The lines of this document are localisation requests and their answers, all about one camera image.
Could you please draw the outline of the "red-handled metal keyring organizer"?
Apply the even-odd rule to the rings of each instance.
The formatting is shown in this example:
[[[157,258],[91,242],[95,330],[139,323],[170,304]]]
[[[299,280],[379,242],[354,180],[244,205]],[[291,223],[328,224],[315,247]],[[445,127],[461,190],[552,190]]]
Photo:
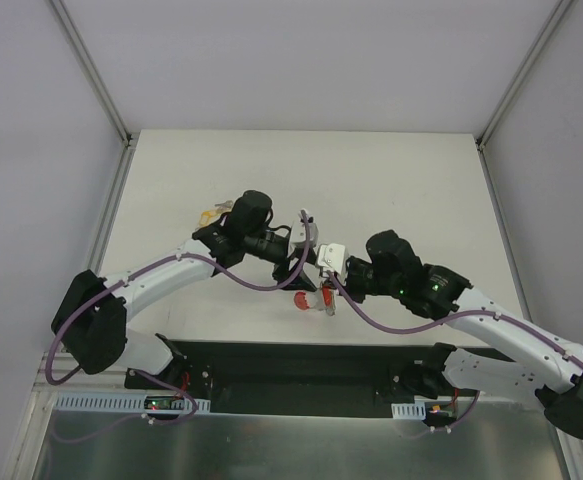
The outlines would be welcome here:
[[[333,305],[330,308],[326,308],[322,299],[321,287],[315,292],[298,291],[295,293],[293,301],[301,311],[316,310],[325,313],[327,316],[334,316],[336,313],[334,292]]]

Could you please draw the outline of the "red key fob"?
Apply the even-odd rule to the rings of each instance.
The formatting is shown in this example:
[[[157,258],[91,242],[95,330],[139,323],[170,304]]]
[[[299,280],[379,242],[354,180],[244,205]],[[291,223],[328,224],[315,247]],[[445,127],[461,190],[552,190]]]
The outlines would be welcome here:
[[[330,308],[333,305],[333,291],[327,286],[322,286],[321,293],[324,306]]]

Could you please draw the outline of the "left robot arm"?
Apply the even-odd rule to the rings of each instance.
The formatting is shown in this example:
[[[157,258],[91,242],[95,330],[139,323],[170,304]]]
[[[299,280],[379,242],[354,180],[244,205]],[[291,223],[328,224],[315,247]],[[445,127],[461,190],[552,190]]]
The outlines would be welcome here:
[[[183,358],[159,333],[133,330],[130,321],[162,298],[218,274],[253,291],[265,291],[231,273],[252,256],[273,265],[273,290],[312,286],[303,272],[315,260],[318,228],[301,211],[294,225],[272,223],[271,198],[247,190],[237,200],[215,205],[200,215],[190,239],[166,255],[139,267],[99,276],[87,269],[74,277],[51,323],[54,339],[45,374],[52,382],[55,354],[64,348],[88,375],[120,366],[147,373],[159,388],[175,387]]]

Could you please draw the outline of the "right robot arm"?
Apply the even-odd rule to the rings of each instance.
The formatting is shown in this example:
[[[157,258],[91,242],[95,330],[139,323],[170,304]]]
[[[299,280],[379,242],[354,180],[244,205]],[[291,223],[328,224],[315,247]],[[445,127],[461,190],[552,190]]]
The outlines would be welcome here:
[[[368,325],[394,335],[448,326],[506,357],[482,358],[438,344],[417,368],[414,390],[434,397],[454,387],[508,398],[541,410],[554,427],[583,440],[582,344],[514,316],[449,268],[422,262],[393,230],[373,235],[366,251],[362,260],[343,245],[323,247],[323,274],[355,312],[367,297],[386,296],[427,321],[419,327],[388,327],[361,313]]]

